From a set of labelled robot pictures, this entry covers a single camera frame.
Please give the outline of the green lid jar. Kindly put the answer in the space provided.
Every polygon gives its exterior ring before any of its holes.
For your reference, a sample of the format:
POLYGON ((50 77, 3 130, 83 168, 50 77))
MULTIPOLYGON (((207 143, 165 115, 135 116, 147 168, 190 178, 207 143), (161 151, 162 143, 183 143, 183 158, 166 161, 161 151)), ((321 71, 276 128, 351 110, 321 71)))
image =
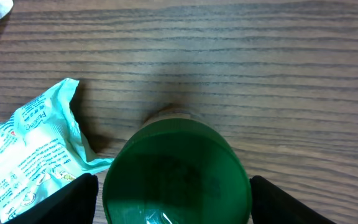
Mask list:
POLYGON ((227 141, 195 112, 150 117, 113 160, 103 185, 109 223, 247 223, 249 178, 227 141))

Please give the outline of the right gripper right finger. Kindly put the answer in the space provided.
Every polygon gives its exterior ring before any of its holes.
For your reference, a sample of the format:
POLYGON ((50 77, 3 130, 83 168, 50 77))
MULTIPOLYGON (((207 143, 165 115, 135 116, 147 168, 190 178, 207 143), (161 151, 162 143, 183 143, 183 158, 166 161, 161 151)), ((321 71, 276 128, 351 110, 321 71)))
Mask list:
POLYGON ((254 224, 334 224, 260 175, 250 186, 254 224))

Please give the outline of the teal wet wipes pack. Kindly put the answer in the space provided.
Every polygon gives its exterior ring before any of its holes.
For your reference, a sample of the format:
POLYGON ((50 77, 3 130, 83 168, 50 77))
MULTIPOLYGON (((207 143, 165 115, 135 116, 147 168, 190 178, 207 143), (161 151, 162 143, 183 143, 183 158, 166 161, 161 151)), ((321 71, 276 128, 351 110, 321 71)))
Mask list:
POLYGON ((66 78, 0 123, 0 221, 6 223, 77 177, 108 169, 70 109, 78 80, 66 78))

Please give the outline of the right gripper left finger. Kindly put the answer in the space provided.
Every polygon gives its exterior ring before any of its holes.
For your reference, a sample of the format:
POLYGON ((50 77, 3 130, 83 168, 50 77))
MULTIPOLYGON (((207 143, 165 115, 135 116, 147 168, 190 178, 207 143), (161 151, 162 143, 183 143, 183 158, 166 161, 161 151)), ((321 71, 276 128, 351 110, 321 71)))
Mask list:
POLYGON ((7 224, 90 224, 98 191, 97 176, 83 174, 7 224))

